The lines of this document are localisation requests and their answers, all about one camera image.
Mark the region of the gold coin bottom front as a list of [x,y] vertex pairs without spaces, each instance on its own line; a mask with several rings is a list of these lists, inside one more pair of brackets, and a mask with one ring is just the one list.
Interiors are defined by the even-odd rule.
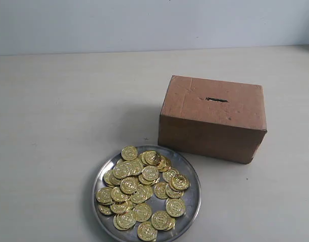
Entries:
[[142,241],[152,241],[157,239],[158,231],[150,221],[145,221],[139,225],[137,235]]

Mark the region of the brown cardboard coin box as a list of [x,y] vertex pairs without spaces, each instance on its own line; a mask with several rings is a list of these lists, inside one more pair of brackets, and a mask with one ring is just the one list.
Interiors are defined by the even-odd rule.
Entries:
[[171,77],[159,117],[160,146],[249,164],[266,133],[261,85]]

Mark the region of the round steel plate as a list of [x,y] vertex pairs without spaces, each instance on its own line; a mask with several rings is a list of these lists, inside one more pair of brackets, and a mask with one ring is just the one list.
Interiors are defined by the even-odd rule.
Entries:
[[[201,204],[201,186],[198,175],[194,167],[184,156],[171,149],[157,145],[141,145],[138,146],[137,149],[139,153],[147,150],[155,150],[169,158],[172,162],[172,167],[185,175],[190,181],[190,187],[184,192],[182,197],[186,206],[185,214],[176,219],[174,229],[158,232],[156,239],[156,241],[176,241],[177,238],[187,231],[198,215]],[[121,158],[121,151],[117,151],[113,157],[109,158],[98,169],[98,174],[96,175],[93,185],[91,186],[91,207],[93,208],[93,213],[98,222],[97,227],[101,229],[102,232],[107,233],[109,236],[109,241],[141,241],[137,236],[137,228],[140,224],[139,222],[136,223],[130,230],[120,231],[117,230],[113,224],[113,216],[105,216],[101,214],[98,209],[98,201],[96,200],[95,195],[98,190],[106,186],[103,175],[106,171],[114,167],[119,158]]]

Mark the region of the gold coin top of pile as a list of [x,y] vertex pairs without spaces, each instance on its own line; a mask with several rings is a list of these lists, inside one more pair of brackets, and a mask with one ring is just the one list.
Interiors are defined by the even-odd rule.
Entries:
[[138,150],[135,146],[126,146],[122,149],[121,156],[127,161],[134,160],[138,156]]

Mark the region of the gold coin lower right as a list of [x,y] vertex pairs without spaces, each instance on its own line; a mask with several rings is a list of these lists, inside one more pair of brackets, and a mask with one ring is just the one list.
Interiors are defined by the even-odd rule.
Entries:
[[181,198],[167,199],[166,200],[166,212],[172,217],[180,217],[186,211],[186,206]]

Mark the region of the gold coin far left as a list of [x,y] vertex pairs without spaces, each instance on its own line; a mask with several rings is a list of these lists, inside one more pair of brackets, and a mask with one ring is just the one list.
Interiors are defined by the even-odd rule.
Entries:
[[95,194],[96,200],[102,204],[111,203],[113,201],[112,196],[111,196],[111,191],[112,191],[112,188],[110,187],[101,188]]

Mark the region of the gold coin pile centre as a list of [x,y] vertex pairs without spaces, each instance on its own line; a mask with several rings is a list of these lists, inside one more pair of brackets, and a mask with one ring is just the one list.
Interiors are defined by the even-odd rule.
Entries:
[[147,181],[153,181],[159,178],[159,170],[157,169],[156,166],[146,166],[142,170],[142,176],[145,180]]

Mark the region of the gold coin right stack top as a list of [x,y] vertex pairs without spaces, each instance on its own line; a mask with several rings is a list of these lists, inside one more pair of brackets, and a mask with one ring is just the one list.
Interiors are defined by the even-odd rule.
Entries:
[[179,191],[188,189],[190,185],[189,179],[183,174],[174,175],[171,178],[170,182],[172,187]]

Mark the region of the gold coin bottom centre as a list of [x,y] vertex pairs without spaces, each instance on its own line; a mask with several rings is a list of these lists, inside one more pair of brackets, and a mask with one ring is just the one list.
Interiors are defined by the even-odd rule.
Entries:
[[171,218],[170,215],[163,210],[156,211],[151,216],[151,223],[157,230],[165,230],[170,226]]

